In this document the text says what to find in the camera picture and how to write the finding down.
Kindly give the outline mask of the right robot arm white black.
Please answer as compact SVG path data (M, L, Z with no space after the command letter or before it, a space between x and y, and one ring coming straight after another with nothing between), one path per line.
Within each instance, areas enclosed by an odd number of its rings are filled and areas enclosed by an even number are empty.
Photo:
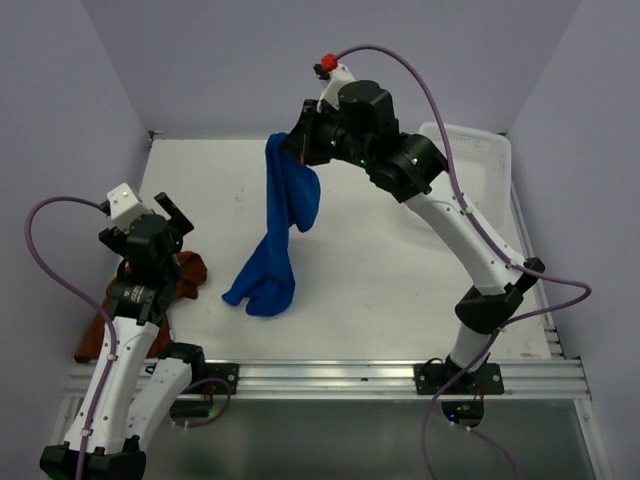
M282 143L308 166L332 160L363 169L379 189L424 220L469 274L472 286L455 307L461 325L445 363L451 389L468 392L481 380L489 340L518 310L544 263L524 258L462 204L451 169L427 137L401 131L391 94L370 80L339 88L337 103L307 99Z

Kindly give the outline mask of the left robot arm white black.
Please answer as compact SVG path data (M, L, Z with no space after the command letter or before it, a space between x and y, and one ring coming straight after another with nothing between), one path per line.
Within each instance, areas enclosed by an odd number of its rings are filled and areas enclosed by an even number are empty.
M177 396L207 383L202 349L172 344L143 389L136 388L175 300L182 273L178 254L194 228L165 193L155 200L163 214L123 183L99 206L113 223L99 239L122 263L108 305L97 309L104 336L84 401L62 443L41 455L40 468L52 479L142 478L149 440Z

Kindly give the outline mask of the blue towel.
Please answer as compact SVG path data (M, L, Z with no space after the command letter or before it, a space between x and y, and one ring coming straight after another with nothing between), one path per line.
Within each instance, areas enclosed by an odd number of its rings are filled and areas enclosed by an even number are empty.
M230 306L245 302L250 316L273 317L292 304L296 289L289 255L290 229L306 233L319 213L317 174L284 153L286 135L274 133L265 146L266 233L222 299Z

